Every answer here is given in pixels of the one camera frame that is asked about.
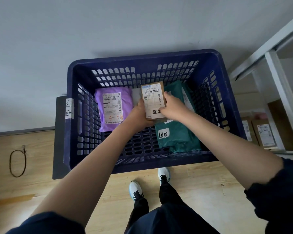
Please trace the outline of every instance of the right hand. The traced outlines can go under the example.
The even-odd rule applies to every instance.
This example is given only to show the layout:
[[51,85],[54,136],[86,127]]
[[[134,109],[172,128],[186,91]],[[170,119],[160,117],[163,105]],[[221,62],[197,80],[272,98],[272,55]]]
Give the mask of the right hand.
[[186,114],[191,111],[180,101],[172,95],[169,95],[167,91],[164,93],[166,99],[166,107],[160,108],[160,112],[173,121],[180,121]]

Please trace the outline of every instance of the white sneaker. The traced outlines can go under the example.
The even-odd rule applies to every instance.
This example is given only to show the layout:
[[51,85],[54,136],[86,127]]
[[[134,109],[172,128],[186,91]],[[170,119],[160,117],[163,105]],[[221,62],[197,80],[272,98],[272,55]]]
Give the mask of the white sneaker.
[[168,168],[159,168],[157,170],[157,174],[159,176],[160,179],[160,185],[162,185],[162,183],[169,183],[170,181],[170,173]]
[[135,180],[129,183],[129,195],[133,200],[143,197],[141,186]]

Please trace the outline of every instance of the person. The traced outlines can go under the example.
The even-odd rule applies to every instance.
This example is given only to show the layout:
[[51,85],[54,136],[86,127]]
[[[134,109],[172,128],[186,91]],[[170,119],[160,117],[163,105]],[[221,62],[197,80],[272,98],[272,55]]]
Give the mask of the person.
[[[256,215],[268,220],[265,232],[293,233],[293,161],[215,126],[167,92],[165,98],[167,106],[160,111],[187,126],[235,176],[246,189]],[[129,116],[55,186],[31,216],[8,234],[85,233],[125,144],[135,133],[152,125],[145,118],[140,100]],[[130,183],[129,193],[135,204],[125,233],[219,233],[182,201],[169,184],[167,168],[158,169],[158,176],[162,206],[151,212],[140,185],[136,181]]]

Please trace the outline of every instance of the shoelace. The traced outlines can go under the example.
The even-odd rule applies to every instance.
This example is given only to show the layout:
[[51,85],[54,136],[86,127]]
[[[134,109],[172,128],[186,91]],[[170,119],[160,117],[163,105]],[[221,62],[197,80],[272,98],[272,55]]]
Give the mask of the shoelace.
[[144,197],[143,193],[140,194],[139,191],[135,191],[133,194],[134,194],[133,200],[137,200],[139,198]]
[[160,176],[160,181],[162,183],[168,183],[169,181],[167,180],[167,175],[161,175]]

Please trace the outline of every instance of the left hand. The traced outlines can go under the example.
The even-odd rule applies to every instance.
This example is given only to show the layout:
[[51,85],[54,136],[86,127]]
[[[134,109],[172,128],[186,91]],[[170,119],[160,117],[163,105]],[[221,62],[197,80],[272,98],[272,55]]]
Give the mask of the left hand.
[[154,122],[146,118],[143,100],[140,99],[138,105],[133,108],[128,117],[124,120],[133,129],[134,133],[143,130],[147,126],[153,126]]

